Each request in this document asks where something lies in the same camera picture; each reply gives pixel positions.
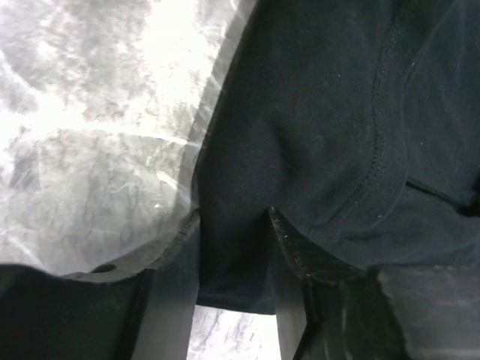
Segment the black t-shirt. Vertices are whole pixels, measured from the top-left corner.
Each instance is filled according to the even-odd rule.
[[[197,167],[199,303],[272,313],[265,213],[349,264],[468,263],[480,2],[265,0]]]

